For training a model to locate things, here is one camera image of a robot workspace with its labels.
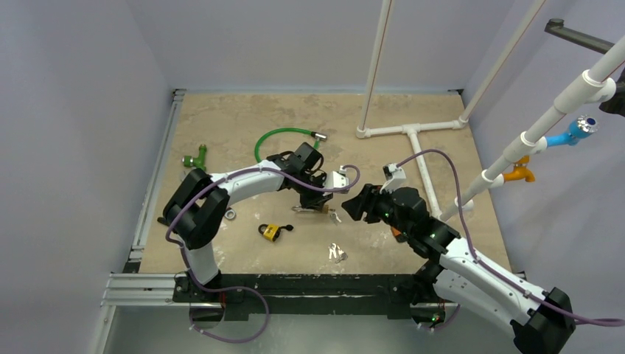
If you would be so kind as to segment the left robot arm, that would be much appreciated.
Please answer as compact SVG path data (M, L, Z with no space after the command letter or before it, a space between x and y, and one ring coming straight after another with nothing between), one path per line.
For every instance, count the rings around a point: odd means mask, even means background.
M312 145L267 157L254 166L230 173L192 170L167 202L162 216L176 234L186 267L194 274L191 292L203 302L220 291L220 270L212 241L226 210L233 204L266 192L293 190L305 209L322 210L333 195L327 173L317 169L324 157Z

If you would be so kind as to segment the small yellow padlock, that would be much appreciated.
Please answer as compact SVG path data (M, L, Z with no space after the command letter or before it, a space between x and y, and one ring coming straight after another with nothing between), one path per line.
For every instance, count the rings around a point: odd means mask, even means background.
M293 231L294 226L291 224L285 226L279 226L276 224L261 224L259 225L257 231L264 237L264 239L269 240L270 242L276 242L281 236L283 231Z

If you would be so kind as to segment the large brass padlock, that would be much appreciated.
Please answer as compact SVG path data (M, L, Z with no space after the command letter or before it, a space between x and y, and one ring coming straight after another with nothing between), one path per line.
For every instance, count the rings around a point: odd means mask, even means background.
M315 214L328 214L329 207L325 206L293 206L292 211L296 213L315 213Z

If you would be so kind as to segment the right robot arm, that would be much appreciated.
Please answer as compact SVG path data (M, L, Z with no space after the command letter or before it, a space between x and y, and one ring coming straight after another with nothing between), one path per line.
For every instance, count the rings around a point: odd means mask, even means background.
M426 267L413 281L416 295L436 295L487 319L511 336L521 353L560 353L576 329L563 314L569 296L532 285L469 247L467 238L434 218L417 189L393 192L365 184L341 206L355 221L383 222L399 232Z

